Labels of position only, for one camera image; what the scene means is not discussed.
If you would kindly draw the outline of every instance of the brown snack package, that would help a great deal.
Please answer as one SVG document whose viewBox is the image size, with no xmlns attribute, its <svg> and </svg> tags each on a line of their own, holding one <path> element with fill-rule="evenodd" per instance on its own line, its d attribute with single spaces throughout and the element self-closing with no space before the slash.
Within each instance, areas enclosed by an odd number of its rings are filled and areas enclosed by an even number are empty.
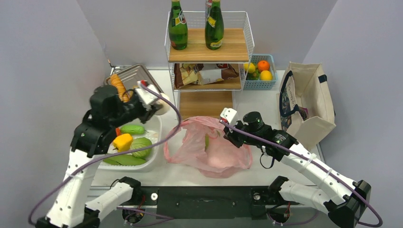
<svg viewBox="0 0 403 228">
<path fill-rule="evenodd" d="M 173 73 L 175 74 L 175 88 L 197 81 L 196 64 L 175 63 Z"/>
<path fill-rule="evenodd" d="M 197 64 L 196 85 L 205 85 L 239 77 L 239 73 L 231 64 Z"/>
</svg>

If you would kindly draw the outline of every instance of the lemon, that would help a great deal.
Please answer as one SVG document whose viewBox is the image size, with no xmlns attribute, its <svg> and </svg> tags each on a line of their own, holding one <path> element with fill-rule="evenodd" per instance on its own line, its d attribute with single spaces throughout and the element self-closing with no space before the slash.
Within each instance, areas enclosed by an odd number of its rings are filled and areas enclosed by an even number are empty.
<svg viewBox="0 0 403 228">
<path fill-rule="evenodd" d="M 255 65 L 253 65 L 253 63 L 250 63 L 249 67 L 248 67 L 248 64 L 245 63 L 245 64 L 243 64 L 243 68 L 245 69 L 245 71 L 246 71 L 246 69 L 248 69 L 248 73 L 253 73 L 256 70 L 256 67 L 255 67 Z"/>
<path fill-rule="evenodd" d="M 260 73 L 260 79 L 262 81 L 271 81 L 273 80 L 273 75 L 271 75 L 270 71 L 264 70 Z"/>
</svg>

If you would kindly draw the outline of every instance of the green cabbage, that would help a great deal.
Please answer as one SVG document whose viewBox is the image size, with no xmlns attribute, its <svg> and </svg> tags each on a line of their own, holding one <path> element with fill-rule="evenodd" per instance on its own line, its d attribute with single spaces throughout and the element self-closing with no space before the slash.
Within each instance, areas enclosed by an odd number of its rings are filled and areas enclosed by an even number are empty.
<svg viewBox="0 0 403 228">
<path fill-rule="evenodd" d="M 149 146 L 151 144 L 152 144 L 152 142 L 145 137 L 137 138 L 137 139 L 133 140 L 132 145 L 130 146 L 130 149 L 131 150 L 140 149 L 140 148 Z M 148 155 L 150 155 L 151 150 L 152 149 L 150 148 L 150 149 L 145 149 L 142 151 L 137 151 L 137 152 L 132 153 L 132 156 L 134 156 L 135 158 L 146 158 Z"/>
</svg>

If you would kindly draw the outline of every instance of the wooden board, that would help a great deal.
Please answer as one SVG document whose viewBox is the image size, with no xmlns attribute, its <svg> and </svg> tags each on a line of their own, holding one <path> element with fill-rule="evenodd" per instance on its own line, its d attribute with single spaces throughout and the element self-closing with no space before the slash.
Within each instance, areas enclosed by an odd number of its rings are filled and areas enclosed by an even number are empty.
<svg viewBox="0 0 403 228">
<path fill-rule="evenodd" d="M 184 50 L 171 47 L 170 63 L 245 63 L 249 62 L 243 29 L 226 28 L 221 48 L 210 50 L 204 40 L 204 28 L 189 28 L 188 46 Z"/>
<path fill-rule="evenodd" d="M 197 89 L 228 89 L 228 90 L 240 90 L 240 77 L 231 78 L 221 82 L 215 82 L 206 85 L 187 84 L 182 86 L 178 90 L 197 90 Z"/>
<path fill-rule="evenodd" d="M 219 118 L 224 108 L 232 108 L 231 91 L 181 92 L 179 112 L 183 119 L 198 115 Z"/>
</svg>

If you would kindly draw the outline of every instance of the white countertop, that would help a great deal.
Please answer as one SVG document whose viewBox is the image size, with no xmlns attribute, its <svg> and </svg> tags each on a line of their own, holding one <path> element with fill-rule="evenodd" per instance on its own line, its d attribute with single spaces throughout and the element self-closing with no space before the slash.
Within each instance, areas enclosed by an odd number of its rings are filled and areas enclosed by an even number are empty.
<svg viewBox="0 0 403 228">
<path fill-rule="evenodd" d="M 154 79 L 161 89 L 173 101 L 173 91 L 168 70 L 150 70 Z M 280 128 L 280 119 L 277 108 L 276 94 L 284 71 L 277 71 L 278 81 L 272 90 L 245 90 L 235 92 L 235 109 L 242 117 L 248 112 L 258 111 L 261 113 L 263 121 L 271 125 L 274 129 Z M 173 110 L 161 116 L 163 122 L 163 135 L 175 127 L 177 120 Z M 180 137 L 172 138 L 169 143 L 180 143 Z M 139 180 L 142 186 L 267 186 L 273 180 L 281 175 L 304 185 L 313 185 L 311 181 L 305 178 L 296 170 L 276 162 L 273 168 L 266 170 L 261 167 L 259 157 L 261 152 L 256 147 L 251 147 L 253 154 L 253 165 L 249 170 L 242 170 L 227 179 L 213 179 L 203 176 L 196 168 L 181 165 L 168 164 L 161 162 L 161 165 L 150 172 L 122 172 L 122 171 L 104 171 L 98 170 L 92 183 L 92 190 L 100 189 L 97 186 L 110 186 L 110 184 L 123 176 L 132 177 Z M 321 156 L 318 149 L 311 151 Z M 160 147 L 160 153 L 163 156 L 163 147 Z M 270 165 L 271 158 L 262 158 L 262 162 Z"/>
</svg>

